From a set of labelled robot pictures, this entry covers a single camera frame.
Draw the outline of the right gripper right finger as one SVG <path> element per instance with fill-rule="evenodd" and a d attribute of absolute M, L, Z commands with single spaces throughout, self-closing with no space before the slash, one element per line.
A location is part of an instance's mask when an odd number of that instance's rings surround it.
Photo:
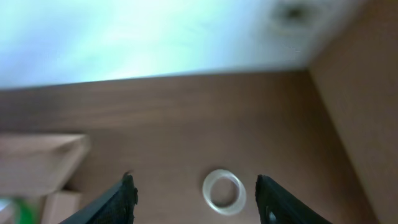
<path fill-rule="evenodd" d="M 262 224 L 331 224 L 266 175 L 258 175 L 255 199 Z"/>

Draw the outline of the green tape roll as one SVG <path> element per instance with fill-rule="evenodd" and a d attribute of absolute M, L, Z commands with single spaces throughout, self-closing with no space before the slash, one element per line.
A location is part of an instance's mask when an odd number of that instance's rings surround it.
<path fill-rule="evenodd" d="M 24 198 L 1 198 L 1 224 L 38 224 L 38 210 Z"/>

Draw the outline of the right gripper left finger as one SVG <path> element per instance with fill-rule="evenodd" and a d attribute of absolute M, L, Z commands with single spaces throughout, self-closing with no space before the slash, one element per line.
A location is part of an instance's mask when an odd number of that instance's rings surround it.
<path fill-rule="evenodd" d="M 130 172 L 104 194 L 60 224 L 133 224 L 138 190 Z"/>

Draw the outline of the white masking tape roll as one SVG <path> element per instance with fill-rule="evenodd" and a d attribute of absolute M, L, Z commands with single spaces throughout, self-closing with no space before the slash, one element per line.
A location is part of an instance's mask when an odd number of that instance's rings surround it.
<path fill-rule="evenodd" d="M 220 179 L 228 179 L 232 181 L 238 190 L 236 200 L 225 207 L 217 206 L 211 199 L 211 190 Z M 210 208 L 212 208 L 216 213 L 224 216 L 236 215 L 241 212 L 245 207 L 247 200 L 247 193 L 243 183 L 232 172 L 224 169 L 214 170 L 205 177 L 202 185 L 202 195 Z"/>

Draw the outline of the open cardboard box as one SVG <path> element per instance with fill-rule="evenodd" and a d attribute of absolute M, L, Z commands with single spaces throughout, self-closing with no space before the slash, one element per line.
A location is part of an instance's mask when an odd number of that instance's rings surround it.
<path fill-rule="evenodd" d="M 90 150 L 84 134 L 2 134 L 1 198 L 24 198 L 40 223 L 78 211 L 81 195 L 63 188 Z"/>

